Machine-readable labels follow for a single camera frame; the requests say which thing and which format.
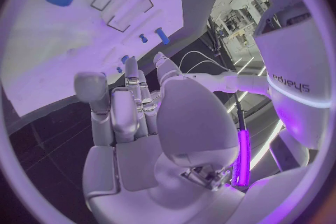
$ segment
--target black cable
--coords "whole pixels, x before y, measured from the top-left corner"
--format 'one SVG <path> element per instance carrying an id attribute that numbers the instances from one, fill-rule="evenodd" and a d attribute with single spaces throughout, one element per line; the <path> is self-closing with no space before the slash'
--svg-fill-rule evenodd
<path id="1" fill-rule="evenodd" d="M 213 46 L 214 46 L 214 52 L 215 52 L 215 57 L 219 57 L 220 62 L 221 62 L 221 64 L 223 65 L 223 67 L 226 67 L 226 68 L 227 68 L 226 63 L 225 63 L 225 61 L 224 61 L 224 59 L 223 59 L 223 56 L 222 56 L 222 54 L 221 54 L 220 51 L 219 51 L 219 46 L 218 46 L 218 35 L 217 35 L 217 33 L 216 33 L 216 29 L 214 28 L 214 22 L 212 21 L 212 18 L 211 18 L 211 17 L 209 17 L 208 21 L 209 21 L 209 24 L 210 24 L 210 29 L 211 29 L 211 31 L 212 31 L 212 34 L 214 35 L 214 40 L 215 40 L 215 42 L 214 42 L 214 44 L 213 44 Z M 239 129 L 240 129 L 240 130 L 245 130 L 245 129 L 246 129 L 246 126 L 245 126 L 245 119 L 244 119 L 244 111 L 243 111 L 242 108 L 241 108 L 241 104 L 240 104 L 240 101 L 239 101 L 239 99 L 238 99 L 238 95 L 237 95 L 237 93 L 234 93 L 234 97 L 235 97 L 235 100 L 236 100 L 236 107 L 237 107 L 237 116 L 238 116 L 238 122 L 239 122 Z"/>

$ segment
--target glowing purple light bar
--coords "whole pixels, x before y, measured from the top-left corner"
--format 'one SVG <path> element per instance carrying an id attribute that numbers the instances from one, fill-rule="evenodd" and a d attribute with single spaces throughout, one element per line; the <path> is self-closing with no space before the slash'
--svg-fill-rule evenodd
<path id="1" fill-rule="evenodd" d="M 238 132 L 240 151 L 232 171 L 232 185 L 247 186 L 250 181 L 250 133 L 248 130 Z"/>

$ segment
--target purple led strip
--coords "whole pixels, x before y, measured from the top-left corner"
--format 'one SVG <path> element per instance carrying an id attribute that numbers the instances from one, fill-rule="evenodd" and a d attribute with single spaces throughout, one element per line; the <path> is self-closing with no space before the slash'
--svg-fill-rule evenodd
<path id="1" fill-rule="evenodd" d="M 241 130 L 238 132 L 239 139 L 239 154 L 234 163 L 232 171 L 232 185 L 233 186 L 247 186 L 250 181 L 250 133 L 248 130 Z"/>

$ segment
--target blue knob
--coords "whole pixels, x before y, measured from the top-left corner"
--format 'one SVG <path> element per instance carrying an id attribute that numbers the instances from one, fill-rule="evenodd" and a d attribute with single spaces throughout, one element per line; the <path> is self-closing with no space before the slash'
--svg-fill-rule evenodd
<path id="1" fill-rule="evenodd" d="M 146 43 L 148 41 L 148 39 L 144 37 L 143 34 L 140 34 L 139 37 L 141 38 L 142 43 Z"/>
<path id="2" fill-rule="evenodd" d="M 169 43 L 169 38 L 166 36 L 166 34 L 163 32 L 162 28 L 158 28 L 155 30 L 155 33 L 157 33 L 159 35 L 159 37 L 161 38 L 162 42 L 167 45 Z"/>
<path id="3" fill-rule="evenodd" d="M 123 64 L 125 64 L 125 62 L 126 62 L 126 60 L 127 60 L 128 58 L 129 58 L 128 55 L 125 55 L 124 57 L 122 57 L 122 62 L 123 62 Z"/>

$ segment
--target dark floor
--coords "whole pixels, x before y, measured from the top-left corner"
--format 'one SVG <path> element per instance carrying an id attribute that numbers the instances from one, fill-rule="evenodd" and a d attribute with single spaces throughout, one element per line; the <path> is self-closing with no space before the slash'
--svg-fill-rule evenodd
<path id="1" fill-rule="evenodd" d="M 191 50 L 213 58 L 213 53 L 197 40 L 175 54 L 172 60 L 179 65 L 183 55 Z M 183 60 L 181 70 L 186 72 L 203 60 L 203 56 L 190 53 Z M 212 63 L 203 63 L 193 72 L 219 74 L 222 69 Z M 159 89 L 156 70 L 147 75 L 147 82 L 151 91 Z M 216 95 L 223 102 L 228 98 L 223 92 L 216 92 Z M 40 118 L 35 116 L 37 119 L 28 124 L 27 118 L 20 120 L 12 110 L 7 110 L 10 115 L 5 116 L 5 120 L 10 130 L 21 127 L 22 122 L 25 124 L 10 135 L 13 148 L 30 180 L 53 206 L 75 223 L 96 223 L 82 194 L 82 171 L 86 155 L 94 145 L 90 107 L 76 102 L 53 110 L 55 106 L 49 113 L 43 111 Z M 6 213 L 1 214 L 5 218 L 2 223 L 34 223 L 4 180 L 0 186 L 4 190 L 2 202 L 7 208 Z"/>

